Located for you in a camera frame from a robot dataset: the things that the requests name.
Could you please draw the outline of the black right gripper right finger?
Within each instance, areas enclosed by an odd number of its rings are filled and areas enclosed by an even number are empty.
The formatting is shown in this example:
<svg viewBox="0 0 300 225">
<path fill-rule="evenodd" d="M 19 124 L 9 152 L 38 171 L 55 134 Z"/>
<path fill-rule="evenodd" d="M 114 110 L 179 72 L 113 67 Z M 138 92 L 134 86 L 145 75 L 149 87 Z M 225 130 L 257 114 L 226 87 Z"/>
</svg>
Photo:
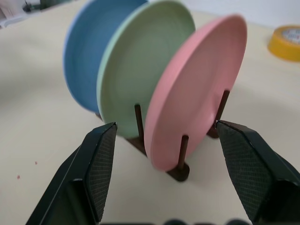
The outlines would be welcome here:
<svg viewBox="0 0 300 225">
<path fill-rule="evenodd" d="M 254 225 L 300 223 L 300 173 L 254 130 L 219 120 L 226 167 Z"/>
</svg>

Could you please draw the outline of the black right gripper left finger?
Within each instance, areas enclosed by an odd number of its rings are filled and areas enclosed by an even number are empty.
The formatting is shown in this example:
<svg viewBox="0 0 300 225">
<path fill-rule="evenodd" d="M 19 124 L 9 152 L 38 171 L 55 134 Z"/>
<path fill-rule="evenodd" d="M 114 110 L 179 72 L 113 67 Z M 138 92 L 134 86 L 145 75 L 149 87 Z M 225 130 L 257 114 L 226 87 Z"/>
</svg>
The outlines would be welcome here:
<svg viewBox="0 0 300 225">
<path fill-rule="evenodd" d="M 61 164 L 28 225 L 98 225 L 110 186 L 117 124 L 94 128 Z"/>
</svg>

